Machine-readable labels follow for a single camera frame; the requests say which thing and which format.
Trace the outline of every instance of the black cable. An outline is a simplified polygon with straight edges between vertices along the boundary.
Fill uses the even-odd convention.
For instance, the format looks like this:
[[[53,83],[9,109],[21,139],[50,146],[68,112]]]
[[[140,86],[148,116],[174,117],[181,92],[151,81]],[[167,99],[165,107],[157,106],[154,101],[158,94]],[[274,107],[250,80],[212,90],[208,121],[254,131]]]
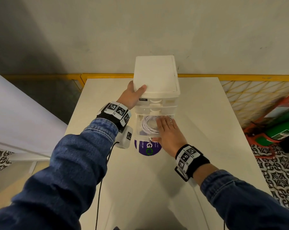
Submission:
[[[108,164],[111,151],[112,151],[112,149],[113,149],[113,147],[115,146],[116,143],[119,143],[119,142],[115,142],[115,143],[113,144],[113,146],[111,147],[106,164]],[[100,183],[99,196],[98,196],[98,198],[97,198],[97,211],[96,211],[95,230],[96,230],[96,228],[97,228],[97,218],[98,218],[98,216],[99,216],[99,204],[100,204],[100,194],[101,194],[102,182],[103,182],[103,179],[101,180],[101,183]]]

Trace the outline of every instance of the white table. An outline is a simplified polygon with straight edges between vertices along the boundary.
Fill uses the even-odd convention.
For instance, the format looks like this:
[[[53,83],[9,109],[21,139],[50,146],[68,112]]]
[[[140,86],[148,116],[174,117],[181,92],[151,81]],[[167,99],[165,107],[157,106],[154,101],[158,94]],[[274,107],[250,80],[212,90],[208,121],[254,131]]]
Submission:
[[[66,134],[79,134],[129,81],[88,79]],[[179,78],[179,83],[175,119],[187,141],[215,166],[270,193],[218,78]],[[128,124],[135,126],[134,115]],[[192,188],[176,174],[175,162],[164,150],[144,156],[133,142],[127,150],[113,149],[101,189],[98,229],[222,229],[223,221],[199,186]],[[96,206],[97,193],[80,219],[82,229],[95,227]]]

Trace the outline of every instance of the person's right hand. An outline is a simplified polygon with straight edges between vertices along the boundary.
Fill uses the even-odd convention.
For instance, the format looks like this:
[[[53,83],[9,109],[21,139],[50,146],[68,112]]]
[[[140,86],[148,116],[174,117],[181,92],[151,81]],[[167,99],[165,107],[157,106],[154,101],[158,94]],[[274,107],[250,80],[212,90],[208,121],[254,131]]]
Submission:
[[[184,135],[169,116],[160,116],[156,123],[161,137],[152,138],[152,141],[160,143],[170,156],[175,157],[178,150],[187,144]]]

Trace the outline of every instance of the white cable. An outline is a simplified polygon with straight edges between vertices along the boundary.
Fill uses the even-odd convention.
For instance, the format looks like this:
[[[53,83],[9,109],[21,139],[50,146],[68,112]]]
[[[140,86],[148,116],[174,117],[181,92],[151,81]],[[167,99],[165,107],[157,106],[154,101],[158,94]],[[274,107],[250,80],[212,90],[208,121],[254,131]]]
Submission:
[[[143,117],[143,120],[142,120],[142,129],[145,133],[147,134],[159,134],[159,131],[157,128],[153,128],[153,127],[150,127],[148,125],[148,122],[151,121],[151,120],[154,120],[156,121],[158,116],[152,116],[152,115],[146,115]]]

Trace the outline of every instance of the hand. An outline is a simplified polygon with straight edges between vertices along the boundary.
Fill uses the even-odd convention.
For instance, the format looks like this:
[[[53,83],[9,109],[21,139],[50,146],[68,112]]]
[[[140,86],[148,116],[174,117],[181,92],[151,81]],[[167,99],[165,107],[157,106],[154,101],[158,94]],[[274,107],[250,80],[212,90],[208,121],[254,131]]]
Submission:
[[[145,91],[146,85],[143,85],[135,92],[134,83],[133,81],[130,81],[127,85],[127,89],[121,94],[117,102],[122,103],[130,110],[136,105],[136,103],[139,101],[139,98]]]
[[[152,138],[152,141],[160,143],[170,156],[175,157],[178,150],[187,144],[184,135],[169,116],[160,116],[156,123],[161,137]]]

